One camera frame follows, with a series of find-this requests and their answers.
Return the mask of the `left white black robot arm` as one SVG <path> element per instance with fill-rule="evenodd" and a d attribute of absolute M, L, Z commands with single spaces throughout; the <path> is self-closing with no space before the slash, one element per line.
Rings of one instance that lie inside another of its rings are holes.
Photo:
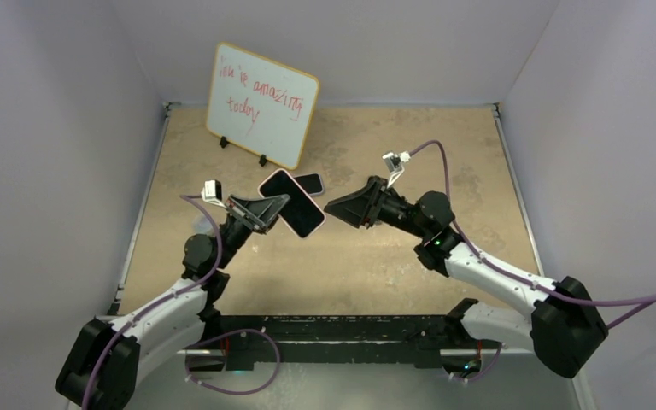
<path fill-rule="evenodd" d="M 229 196 L 221 225 L 205 213 L 211 230 L 186 240 L 180 278 L 131 313 L 87 322 L 56 378 L 56 392 L 83 409 L 122 409 L 140 382 L 179 350 L 215 346 L 223 336 L 214 303 L 230 279 L 223 268 L 252 234 L 269 232 L 289 200 L 286 194 Z"/>

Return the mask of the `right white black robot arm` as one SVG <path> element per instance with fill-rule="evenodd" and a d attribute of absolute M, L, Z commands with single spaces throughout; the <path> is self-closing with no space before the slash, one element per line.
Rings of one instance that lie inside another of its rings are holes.
<path fill-rule="evenodd" d="M 445 325 L 455 347 L 475 340 L 505 343 L 534 353 L 555 374 L 574 378 L 608 335 L 581 281 L 535 275 L 479 250 L 452 228 L 455 215 L 443 192 L 430 190 L 410 203 L 386 179 L 371 176 L 363 188 L 329 201 L 325 211 L 356 228 L 381 222 L 420 238 L 413 250 L 427 270 L 506 303 L 505 309 L 477 301 L 457 305 Z"/>

